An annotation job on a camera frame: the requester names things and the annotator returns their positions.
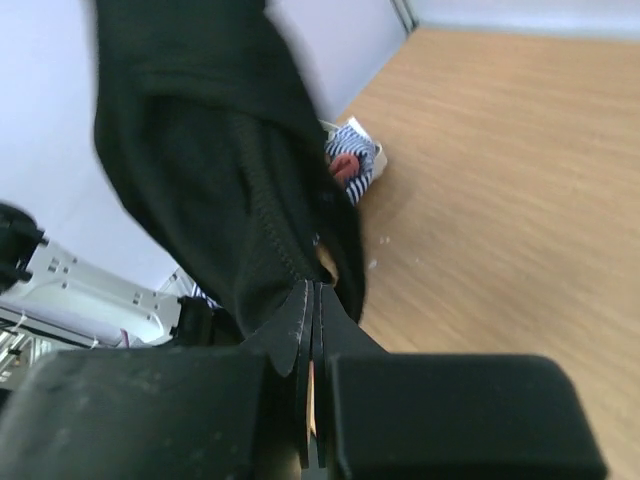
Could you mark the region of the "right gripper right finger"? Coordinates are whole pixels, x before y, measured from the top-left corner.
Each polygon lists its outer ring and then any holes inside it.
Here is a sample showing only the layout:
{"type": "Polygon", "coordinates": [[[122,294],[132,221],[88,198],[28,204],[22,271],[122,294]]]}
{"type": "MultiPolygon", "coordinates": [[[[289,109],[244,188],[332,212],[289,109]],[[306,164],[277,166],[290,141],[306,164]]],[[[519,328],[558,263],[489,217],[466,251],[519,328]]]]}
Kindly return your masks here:
{"type": "Polygon", "coordinates": [[[332,479],[603,479],[576,389],[531,354],[385,351],[314,288],[319,464],[332,479]]]}

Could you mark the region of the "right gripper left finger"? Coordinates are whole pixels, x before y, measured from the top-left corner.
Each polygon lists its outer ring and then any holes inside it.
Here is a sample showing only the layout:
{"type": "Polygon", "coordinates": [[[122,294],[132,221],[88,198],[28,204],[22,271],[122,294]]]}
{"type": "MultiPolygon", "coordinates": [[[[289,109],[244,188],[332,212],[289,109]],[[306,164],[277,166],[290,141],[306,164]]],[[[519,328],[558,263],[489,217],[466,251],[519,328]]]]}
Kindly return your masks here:
{"type": "Polygon", "coordinates": [[[297,479],[313,286],[242,344],[56,352],[1,417],[5,479],[297,479]]]}

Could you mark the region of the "black tank top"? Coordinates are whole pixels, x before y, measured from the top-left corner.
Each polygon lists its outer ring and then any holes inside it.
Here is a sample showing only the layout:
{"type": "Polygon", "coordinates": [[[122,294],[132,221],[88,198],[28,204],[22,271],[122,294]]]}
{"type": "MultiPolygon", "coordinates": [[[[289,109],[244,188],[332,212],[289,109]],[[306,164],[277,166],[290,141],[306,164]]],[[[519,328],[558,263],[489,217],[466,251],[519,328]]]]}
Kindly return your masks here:
{"type": "Polygon", "coordinates": [[[359,215],[262,1],[99,1],[94,138],[126,211],[250,335],[303,280],[353,320],[359,215]]]}

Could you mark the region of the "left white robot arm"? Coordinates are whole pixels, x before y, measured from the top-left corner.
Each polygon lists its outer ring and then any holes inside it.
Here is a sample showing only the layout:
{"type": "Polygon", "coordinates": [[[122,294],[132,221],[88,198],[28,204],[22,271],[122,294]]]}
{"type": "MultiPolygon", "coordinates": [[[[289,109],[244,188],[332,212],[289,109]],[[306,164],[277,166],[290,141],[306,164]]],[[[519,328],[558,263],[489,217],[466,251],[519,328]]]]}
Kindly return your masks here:
{"type": "Polygon", "coordinates": [[[1,339],[31,335],[72,348],[206,346],[205,300],[151,290],[80,259],[26,212],[1,206],[1,339]]]}

